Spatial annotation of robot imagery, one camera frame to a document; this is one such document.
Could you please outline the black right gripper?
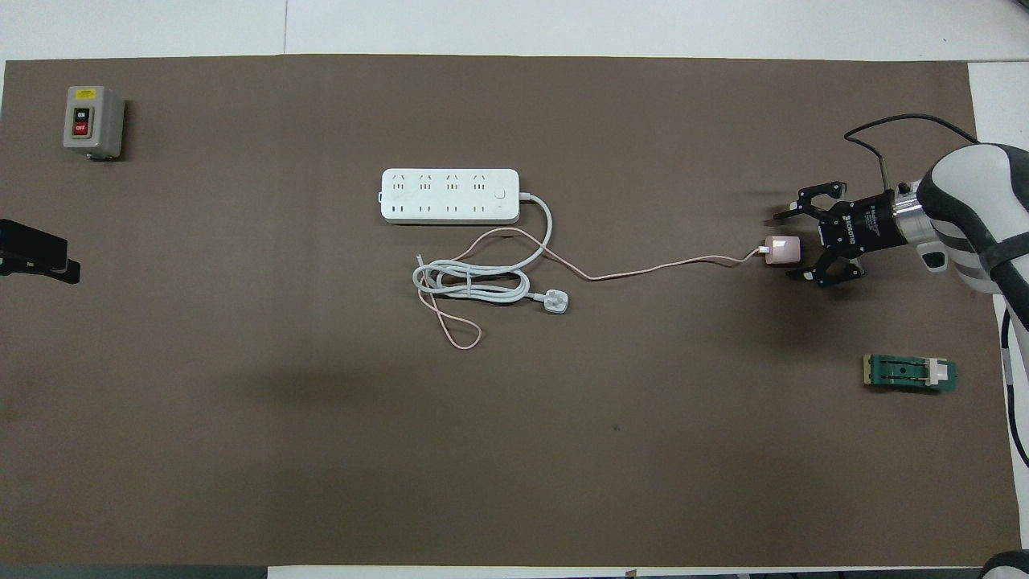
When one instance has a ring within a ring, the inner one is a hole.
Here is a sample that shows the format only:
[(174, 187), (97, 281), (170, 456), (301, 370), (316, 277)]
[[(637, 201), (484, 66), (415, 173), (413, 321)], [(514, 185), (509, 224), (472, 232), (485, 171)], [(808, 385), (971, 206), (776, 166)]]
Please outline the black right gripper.
[[(844, 200), (846, 191), (847, 185), (842, 181), (805, 187), (785, 211), (775, 214), (775, 221), (801, 214), (812, 217), (819, 223), (820, 241), (828, 252), (821, 254), (812, 266), (786, 272), (788, 279), (811, 282), (818, 287), (841, 285), (865, 275), (856, 257), (898, 245), (892, 191), (856, 201)], [(816, 200), (822, 197), (833, 200), (833, 205), (817, 205)]]

